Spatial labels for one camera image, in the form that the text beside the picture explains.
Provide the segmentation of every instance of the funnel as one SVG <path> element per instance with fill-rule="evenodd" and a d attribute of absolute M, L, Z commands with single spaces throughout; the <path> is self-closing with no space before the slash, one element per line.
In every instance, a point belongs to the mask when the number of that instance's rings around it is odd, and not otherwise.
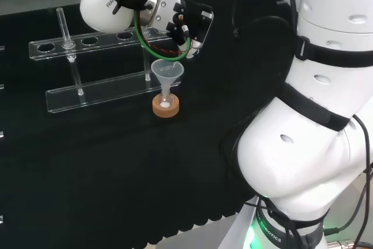
<path fill-rule="evenodd" d="M 153 99 L 153 111 L 162 118 L 173 117 L 179 112 L 179 99 L 170 94 L 170 87 L 184 73 L 184 67 L 178 61 L 158 59 L 152 63 L 152 71 L 157 76 L 162 92 Z"/>

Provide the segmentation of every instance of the clear plastic funnel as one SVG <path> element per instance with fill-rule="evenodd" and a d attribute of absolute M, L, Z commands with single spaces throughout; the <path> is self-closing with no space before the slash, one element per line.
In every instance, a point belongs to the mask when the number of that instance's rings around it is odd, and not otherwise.
<path fill-rule="evenodd" d="M 184 67 L 178 61 L 158 59 L 152 63 L 152 71 L 157 76 L 162 88 L 162 93 L 159 95 L 159 104 L 168 108 L 174 102 L 174 98 L 170 94 L 170 87 L 184 73 Z"/>

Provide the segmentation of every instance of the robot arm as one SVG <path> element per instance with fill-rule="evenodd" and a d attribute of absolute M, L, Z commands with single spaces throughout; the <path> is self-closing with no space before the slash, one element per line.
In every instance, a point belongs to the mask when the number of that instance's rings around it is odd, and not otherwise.
<path fill-rule="evenodd" d="M 181 51 L 185 51 L 185 30 L 178 22 L 178 16 L 183 15 L 188 35 L 193 39 L 187 55 L 190 58 L 202 47 L 213 21 L 210 7 L 194 4 L 184 0 L 81 0 L 80 12 L 93 29 L 120 33 L 132 23 L 133 10 L 140 10 L 142 26 L 154 27 L 169 35 Z"/>

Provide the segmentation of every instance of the rack hole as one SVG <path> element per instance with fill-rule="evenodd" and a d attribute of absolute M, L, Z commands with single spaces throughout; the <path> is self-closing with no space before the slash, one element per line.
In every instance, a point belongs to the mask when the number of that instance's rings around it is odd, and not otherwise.
<path fill-rule="evenodd" d="M 117 38 L 120 40 L 127 40 L 131 39 L 133 37 L 133 34 L 131 32 L 122 32 L 117 34 Z"/>
<path fill-rule="evenodd" d="M 281 134 L 280 137 L 281 137 L 283 142 L 289 143 L 289 144 L 294 144 L 294 141 L 289 136 L 287 136 L 285 134 Z"/>
<path fill-rule="evenodd" d="M 97 37 L 88 37 L 88 38 L 84 38 L 82 40 L 82 44 L 86 45 L 86 46 L 95 45 L 97 42 L 98 42 L 98 38 Z"/>
<path fill-rule="evenodd" d="M 50 52 L 54 50 L 55 47 L 56 46 L 53 43 L 49 43 L 49 44 L 43 44 L 43 45 L 38 46 L 37 50 L 39 52 Z"/>

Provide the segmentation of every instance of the green light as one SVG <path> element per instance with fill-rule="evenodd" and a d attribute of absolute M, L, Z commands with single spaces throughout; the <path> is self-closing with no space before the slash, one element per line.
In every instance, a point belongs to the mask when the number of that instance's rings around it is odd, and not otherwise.
<path fill-rule="evenodd" d="M 251 243 L 254 240 L 254 237 L 255 237 L 254 229 L 250 227 L 249 230 L 247 231 L 245 242 L 244 242 L 244 247 L 242 249 L 250 249 Z"/>

